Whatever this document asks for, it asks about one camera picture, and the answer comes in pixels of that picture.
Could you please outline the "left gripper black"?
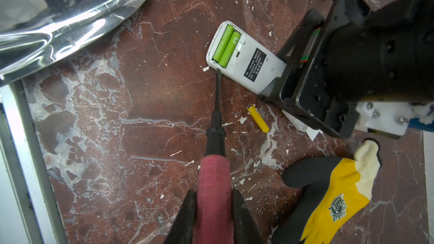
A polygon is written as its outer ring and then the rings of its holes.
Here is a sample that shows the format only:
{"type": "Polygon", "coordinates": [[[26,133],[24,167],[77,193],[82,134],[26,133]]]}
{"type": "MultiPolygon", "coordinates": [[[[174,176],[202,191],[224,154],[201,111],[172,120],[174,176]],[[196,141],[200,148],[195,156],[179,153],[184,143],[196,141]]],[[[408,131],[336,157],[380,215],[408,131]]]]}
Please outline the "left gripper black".
{"type": "Polygon", "coordinates": [[[259,99],[348,139],[358,102],[433,101],[434,0],[396,0],[375,12],[363,0],[333,0],[328,17],[305,15],[278,57],[285,69],[259,99]]]}

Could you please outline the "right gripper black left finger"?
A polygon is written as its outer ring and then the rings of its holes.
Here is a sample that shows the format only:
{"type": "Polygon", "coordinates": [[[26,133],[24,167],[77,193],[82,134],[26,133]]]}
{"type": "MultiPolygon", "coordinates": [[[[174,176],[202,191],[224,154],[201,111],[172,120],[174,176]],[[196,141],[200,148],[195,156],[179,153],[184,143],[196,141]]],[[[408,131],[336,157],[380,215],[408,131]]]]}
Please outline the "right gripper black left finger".
{"type": "Polygon", "coordinates": [[[197,213],[197,193],[189,190],[164,244],[192,244],[197,213]]]}

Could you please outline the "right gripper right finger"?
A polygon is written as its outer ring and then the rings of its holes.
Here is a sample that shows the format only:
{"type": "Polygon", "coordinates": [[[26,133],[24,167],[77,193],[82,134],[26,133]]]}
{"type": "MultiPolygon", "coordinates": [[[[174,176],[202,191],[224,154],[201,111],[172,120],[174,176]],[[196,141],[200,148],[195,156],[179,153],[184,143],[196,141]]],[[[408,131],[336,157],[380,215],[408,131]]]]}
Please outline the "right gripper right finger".
{"type": "Polygon", "coordinates": [[[232,190],[232,217],[235,244],[264,244],[257,224],[253,219],[241,193],[232,190]]]}

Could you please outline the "red handled screwdriver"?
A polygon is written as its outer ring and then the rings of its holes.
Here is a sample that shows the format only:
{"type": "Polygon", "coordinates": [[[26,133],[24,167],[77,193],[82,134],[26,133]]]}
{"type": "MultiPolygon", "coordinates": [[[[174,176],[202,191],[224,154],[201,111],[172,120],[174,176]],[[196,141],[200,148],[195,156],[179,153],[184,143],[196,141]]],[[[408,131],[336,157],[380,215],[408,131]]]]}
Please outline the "red handled screwdriver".
{"type": "Polygon", "coordinates": [[[197,185],[197,215],[193,229],[194,244],[232,244],[232,184],[229,161],[226,157],[226,131],[220,112],[220,69],[216,71],[215,105],[210,127],[206,131],[207,143],[201,161],[197,185]]]}

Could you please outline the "red white remote control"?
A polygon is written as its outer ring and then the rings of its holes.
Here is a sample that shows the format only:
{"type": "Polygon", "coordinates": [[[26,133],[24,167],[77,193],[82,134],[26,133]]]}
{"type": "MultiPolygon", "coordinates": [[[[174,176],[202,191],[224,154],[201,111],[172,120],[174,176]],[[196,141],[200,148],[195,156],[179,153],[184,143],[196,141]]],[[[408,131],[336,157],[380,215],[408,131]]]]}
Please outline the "red white remote control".
{"type": "Polygon", "coordinates": [[[283,60],[231,21],[224,21],[217,29],[206,54],[206,61],[210,67],[220,69],[223,75],[254,94],[260,94],[275,78],[281,77],[286,67],[283,60]],[[223,68],[213,61],[212,57],[228,24],[233,26],[234,31],[240,33],[241,37],[227,67],[223,68]]]}

